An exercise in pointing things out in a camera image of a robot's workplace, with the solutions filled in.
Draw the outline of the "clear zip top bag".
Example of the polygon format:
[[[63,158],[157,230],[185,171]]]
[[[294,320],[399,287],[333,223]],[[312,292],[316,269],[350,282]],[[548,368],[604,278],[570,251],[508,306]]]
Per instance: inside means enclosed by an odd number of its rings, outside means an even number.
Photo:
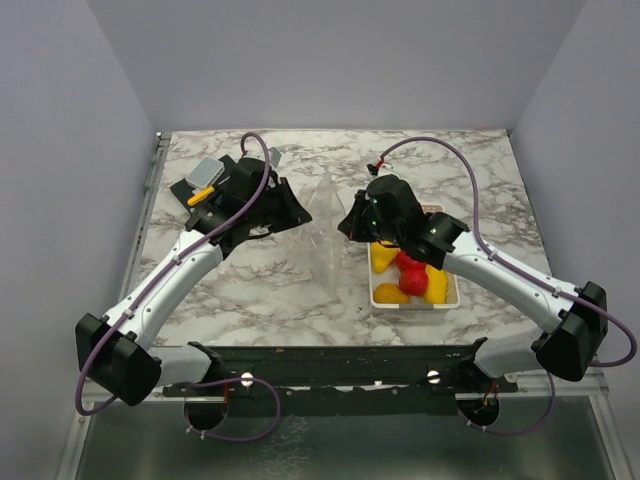
[[[311,279],[330,296],[335,296],[346,240],[338,232],[346,210],[333,177],[326,173],[319,183],[304,193],[302,206],[312,220],[294,235],[300,260]]]

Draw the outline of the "red strawberry toy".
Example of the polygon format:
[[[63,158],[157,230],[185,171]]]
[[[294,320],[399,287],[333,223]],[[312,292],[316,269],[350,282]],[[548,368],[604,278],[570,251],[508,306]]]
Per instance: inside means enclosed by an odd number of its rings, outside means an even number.
[[[429,277],[425,267],[410,267],[399,277],[398,286],[407,295],[423,296],[429,285]]]

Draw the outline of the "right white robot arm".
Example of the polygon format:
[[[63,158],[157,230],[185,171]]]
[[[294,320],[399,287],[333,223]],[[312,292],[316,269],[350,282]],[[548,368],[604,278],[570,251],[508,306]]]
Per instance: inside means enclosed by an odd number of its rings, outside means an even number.
[[[387,241],[410,258],[465,278],[509,303],[535,328],[501,339],[479,340],[459,367],[461,383],[481,391],[512,372],[544,369],[580,381],[607,334],[606,293],[548,277],[478,240],[462,221],[426,213],[409,184],[395,175],[374,179],[355,194],[339,232],[361,243]]]

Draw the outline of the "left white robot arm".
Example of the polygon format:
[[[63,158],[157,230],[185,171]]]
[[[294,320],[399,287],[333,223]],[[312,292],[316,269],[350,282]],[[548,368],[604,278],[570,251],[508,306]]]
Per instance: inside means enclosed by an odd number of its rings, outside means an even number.
[[[203,347],[187,346],[174,358],[150,350],[162,326],[192,288],[236,247],[311,221],[290,183],[260,159],[221,158],[223,172],[213,192],[195,205],[186,181],[171,188],[190,215],[171,250],[117,305],[76,324],[75,343],[82,377],[129,406],[163,384],[187,382],[206,395],[220,385],[221,371]]]

